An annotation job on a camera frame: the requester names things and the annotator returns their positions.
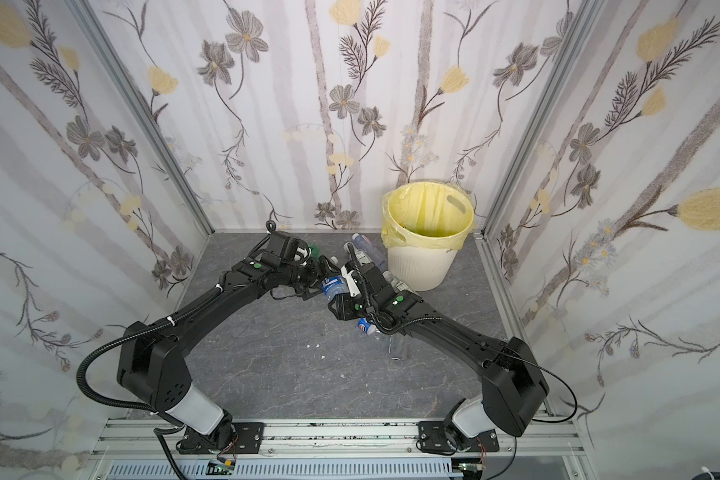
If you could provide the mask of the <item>dark green bottle yellow cap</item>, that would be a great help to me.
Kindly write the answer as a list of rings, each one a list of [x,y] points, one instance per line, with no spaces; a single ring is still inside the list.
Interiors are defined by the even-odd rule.
[[[310,257],[311,257],[311,258],[318,259],[318,258],[320,257],[320,255],[321,255],[321,249],[320,249],[320,247],[319,247],[318,245],[316,245],[316,244],[313,244],[313,243],[310,243],[310,244],[308,245],[308,247],[309,247],[309,251],[310,251]]]

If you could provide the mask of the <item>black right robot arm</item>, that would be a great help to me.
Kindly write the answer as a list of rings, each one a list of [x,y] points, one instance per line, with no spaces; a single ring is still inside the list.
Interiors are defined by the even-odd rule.
[[[385,335],[420,340],[475,373],[480,395],[452,410],[447,417],[451,429],[469,439],[494,429],[523,436],[549,393],[541,367],[523,340],[490,337],[453,320],[419,294],[395,290],[373,263],[344,265],[342,271],[359,293],[330,300],[328,308],[336,319],[364,318]]]

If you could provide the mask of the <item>Pepsi label bottle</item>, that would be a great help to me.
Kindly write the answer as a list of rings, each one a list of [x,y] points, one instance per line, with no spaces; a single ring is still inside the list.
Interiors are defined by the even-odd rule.
[[[373,335],[377,332],[376,326],[366,318],[360,318],[357,321],[357,326],[366,335]]]

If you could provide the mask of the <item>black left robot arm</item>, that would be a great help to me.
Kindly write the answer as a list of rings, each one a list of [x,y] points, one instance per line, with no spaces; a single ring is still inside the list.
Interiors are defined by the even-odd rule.
[[[267,230],[244,259],[197,299],[151,324],[131,324],[122,337],[87,355],[76,372],[79,390],[101,405],[146,411],[183,427],[200,450],[230,448],[237,438],[232,416],[196,385],[187,356],[222,322],[270,291],[290,287],[307,300],[339,271],[329,258],[313,256],[302,239],[277,230],[274,222],[268,222]],[[93,362],[112,350],[119,352],[117,383],[134,395],[132,401],[107,397],[87,379]]]

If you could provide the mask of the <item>blue label bottle white cap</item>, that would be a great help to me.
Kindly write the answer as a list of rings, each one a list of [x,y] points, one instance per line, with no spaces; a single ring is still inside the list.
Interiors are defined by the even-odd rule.
[[[340,275],[323,280],[321,288],[328,301],[333,300],[337,295],[350,292],[346,280]]]

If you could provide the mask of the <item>clear bottle blue cap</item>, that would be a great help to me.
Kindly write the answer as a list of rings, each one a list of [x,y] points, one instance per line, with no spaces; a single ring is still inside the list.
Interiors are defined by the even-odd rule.
[[[388,355],[394,361],[404,362],[409,356],[408,337],[395,334],[389,338]]]

